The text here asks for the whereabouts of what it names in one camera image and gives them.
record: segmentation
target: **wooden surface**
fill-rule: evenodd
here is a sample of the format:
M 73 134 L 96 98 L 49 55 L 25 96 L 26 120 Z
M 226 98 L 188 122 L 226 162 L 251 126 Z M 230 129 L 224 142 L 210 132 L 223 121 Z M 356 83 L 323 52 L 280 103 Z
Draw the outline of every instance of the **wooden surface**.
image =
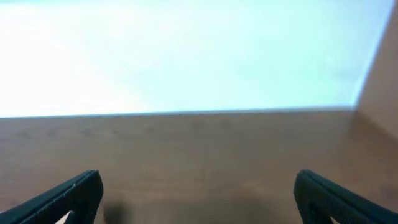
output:
M 349 112 L 0 119 L 0 210 L 99 169 L 130 223 L 301 223 L 311 169 L 398 211 L 397 158 Z
M 398 138 L 398 4 L 392 9 L 358 111 Z

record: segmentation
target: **bright wall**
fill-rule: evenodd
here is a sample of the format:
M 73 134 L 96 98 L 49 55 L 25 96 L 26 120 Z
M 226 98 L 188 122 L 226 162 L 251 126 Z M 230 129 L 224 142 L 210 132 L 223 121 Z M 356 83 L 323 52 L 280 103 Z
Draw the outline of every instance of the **bright wall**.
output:
M 353 108 L 393 5 L 0 4 L 0 117 Z

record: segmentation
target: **beige wall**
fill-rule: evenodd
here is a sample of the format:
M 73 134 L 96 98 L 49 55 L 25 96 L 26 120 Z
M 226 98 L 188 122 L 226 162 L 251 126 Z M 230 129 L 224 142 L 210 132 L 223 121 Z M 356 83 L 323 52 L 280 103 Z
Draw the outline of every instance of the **beige wall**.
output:
M 358 111 L 398 138 L 398 7 L 395 6 Z

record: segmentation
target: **wood grain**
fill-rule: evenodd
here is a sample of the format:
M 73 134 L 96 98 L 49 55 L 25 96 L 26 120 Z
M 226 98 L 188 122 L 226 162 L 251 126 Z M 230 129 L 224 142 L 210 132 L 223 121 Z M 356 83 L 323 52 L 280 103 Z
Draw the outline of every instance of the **wood grain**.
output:
M 358 111 L 398 138 L 398 5 L 395 4 L 358 103 Z
M 349 111 L 0 119 L 0 210 L 98 169 L 130 223 L 301 223 L 311 169 L 398 211 L 397 158 Z

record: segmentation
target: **white wall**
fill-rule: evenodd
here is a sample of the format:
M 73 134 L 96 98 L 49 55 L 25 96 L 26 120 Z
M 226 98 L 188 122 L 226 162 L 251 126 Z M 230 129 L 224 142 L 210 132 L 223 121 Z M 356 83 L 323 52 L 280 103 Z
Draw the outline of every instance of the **white wall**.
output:
M 390 0 L 0 5 L 0 116 L 354 107 Z

